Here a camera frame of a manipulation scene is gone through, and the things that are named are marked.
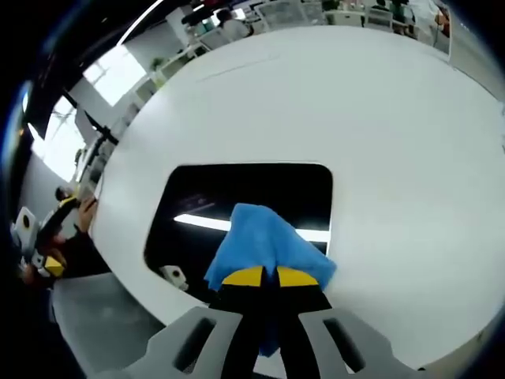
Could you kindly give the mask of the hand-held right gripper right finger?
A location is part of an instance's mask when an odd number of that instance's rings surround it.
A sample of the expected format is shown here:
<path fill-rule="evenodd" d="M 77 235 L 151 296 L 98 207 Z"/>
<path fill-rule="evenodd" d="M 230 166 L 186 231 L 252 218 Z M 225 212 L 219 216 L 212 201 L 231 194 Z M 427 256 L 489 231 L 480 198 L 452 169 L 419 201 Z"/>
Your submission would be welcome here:
<path fill-rule="evenodd" d="M 316 279 L 278 267 L 279 344 L 288 378 L 394 378 L 391 343 L 362 319 L 331 307 Z"/>

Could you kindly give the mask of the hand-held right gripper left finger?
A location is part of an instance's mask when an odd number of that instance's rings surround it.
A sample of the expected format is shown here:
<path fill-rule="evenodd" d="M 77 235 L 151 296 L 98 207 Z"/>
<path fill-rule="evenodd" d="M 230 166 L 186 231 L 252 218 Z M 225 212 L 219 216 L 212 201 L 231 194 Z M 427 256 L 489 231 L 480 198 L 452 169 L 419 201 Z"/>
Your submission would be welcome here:
<path fill-rule="evenodd" d="M 195 307 L 149 340 L 146 378 L 250 378 L 264 338 L 264 268 L 226 276 L 209 307 Z"/>

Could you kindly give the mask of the person's left hand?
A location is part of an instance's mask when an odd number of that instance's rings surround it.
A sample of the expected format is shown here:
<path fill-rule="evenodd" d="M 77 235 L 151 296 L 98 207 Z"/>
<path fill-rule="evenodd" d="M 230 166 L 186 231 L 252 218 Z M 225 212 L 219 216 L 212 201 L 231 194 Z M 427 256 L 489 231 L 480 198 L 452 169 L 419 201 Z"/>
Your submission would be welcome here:
<path fill-rule="evenodd" d="M 54 235 L 50 238 L 46 245 L 47 255 L 53 257 L 62 265 L 66 265 L 66 259 L 62 253 L 62 247 L 65 244 L 66 239 L 62 235 Z"/>

